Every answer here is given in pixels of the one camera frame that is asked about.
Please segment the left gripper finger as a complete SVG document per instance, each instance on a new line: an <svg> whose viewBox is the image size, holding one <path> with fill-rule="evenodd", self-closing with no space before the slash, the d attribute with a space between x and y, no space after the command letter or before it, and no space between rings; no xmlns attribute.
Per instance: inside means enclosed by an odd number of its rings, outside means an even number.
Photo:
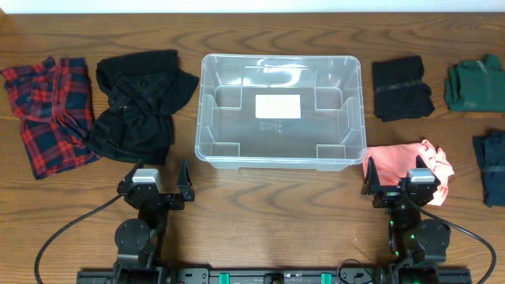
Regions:
<svg viewBox="0 0 505 284"><path fill-rule="evenodd" d="M139 169L143 169L144 168L144 163L141 159L139 159L137 161L137 163L133 166L133 168L131 169L130 172L127 173L127 175L125 175L125 177L123 178L123 181L124 182L132 182L133 181L133 176L134 174L136 173L137 170Z"/></svg>
<svg viewBox="0 0 505 284"><path fill-rule="evenodd" d="M193 192L193 184L190 180L188 165L189 164L187 159L184 159L181 163L181 168L179 170L177 179L177 187L179 188L180 193Z"/></svg>

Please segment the clear plastic storage bin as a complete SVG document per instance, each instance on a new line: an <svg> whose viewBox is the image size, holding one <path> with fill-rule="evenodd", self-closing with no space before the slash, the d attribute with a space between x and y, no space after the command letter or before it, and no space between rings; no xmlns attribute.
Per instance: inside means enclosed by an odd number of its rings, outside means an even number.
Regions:
<svg viewBox="0 0 505 284"><path fill-rule="evenodd" d="M256 95L299 95L300 119L256 118ZM353 56L209 54L195 153L218 169L340 171L367 151L361 63Z"/></svg>

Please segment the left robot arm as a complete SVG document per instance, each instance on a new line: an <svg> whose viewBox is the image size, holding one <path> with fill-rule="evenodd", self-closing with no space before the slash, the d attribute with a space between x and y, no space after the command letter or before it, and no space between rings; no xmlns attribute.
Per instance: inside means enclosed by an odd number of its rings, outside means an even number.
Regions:
<svg viewBox="0 0 505 284"><path fill-rule="evenodd" d="M182 210L195 200L188 161L183 160L176 186L178 193L162 193L157 169L145 169L139 161L119 182L118 194L134 209L135 219L124 221L114 235L118 247L112 284L174 284L175 270L161 260L170 211Z"/></svg>

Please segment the black taped garment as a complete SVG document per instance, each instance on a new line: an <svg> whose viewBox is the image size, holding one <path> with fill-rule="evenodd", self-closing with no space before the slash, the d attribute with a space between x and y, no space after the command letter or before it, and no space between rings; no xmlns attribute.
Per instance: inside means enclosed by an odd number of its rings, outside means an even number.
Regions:
<svg viewBox="0 0 505 284"><path fill-rule="evenodd" d="M372 63L374 115L384 122L428 117L435 107L421 56Z"/></svg>

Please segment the pink garment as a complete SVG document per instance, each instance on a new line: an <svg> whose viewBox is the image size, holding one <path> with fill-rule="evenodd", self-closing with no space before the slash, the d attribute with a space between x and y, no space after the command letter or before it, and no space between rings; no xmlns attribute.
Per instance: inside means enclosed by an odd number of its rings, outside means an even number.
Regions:
<svg viewBox="0 0 505 284"><path fill-rule="evenodd" d="M373 159L381 185L397 185L407 171L416 167L416 157L420 156L425 165L440 180L440 185L428 205L441 206L449 193L448 179L454 175L442 148L435 148L428 140L412 144L370 147L363 165L364 175L368 171L368 160Z"/></svg>

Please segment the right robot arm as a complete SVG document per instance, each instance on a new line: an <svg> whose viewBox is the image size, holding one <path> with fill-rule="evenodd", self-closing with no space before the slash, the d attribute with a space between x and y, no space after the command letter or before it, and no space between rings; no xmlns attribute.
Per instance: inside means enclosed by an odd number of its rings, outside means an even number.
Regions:
<svg viewBox="0 0 505 284"><path fill-rule="evenodd" d="M374 273L375 283L440 284L439 264L447 259L451 229L441 221L422 219L421 209L433 199L440 181L416 157L416 166L397 185L382 185L372 158L361 193L390 216L389 248L398 260Z"/></svg>

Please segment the navy taped garment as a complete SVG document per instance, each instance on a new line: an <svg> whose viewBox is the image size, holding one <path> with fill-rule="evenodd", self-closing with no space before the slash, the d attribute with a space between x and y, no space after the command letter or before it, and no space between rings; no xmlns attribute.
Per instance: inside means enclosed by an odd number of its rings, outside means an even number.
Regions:
<svg viewBox="0 0 505 284"><path fill-rule="evenodd" d="M477 165L484 186L484 204L504 206L504 131L492 130L473 138Z"/></svg>

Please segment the green garment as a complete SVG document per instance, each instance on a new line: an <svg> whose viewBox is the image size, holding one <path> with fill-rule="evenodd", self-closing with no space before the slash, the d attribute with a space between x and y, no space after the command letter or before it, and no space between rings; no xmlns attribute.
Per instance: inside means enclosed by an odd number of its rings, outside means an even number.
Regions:
<svg viewBox="0 0 505 284"><path fill-rule="evenodd" d="M452 111L503 113L504 68L499 57L486 54L450 67L444 98Z"/></svg>

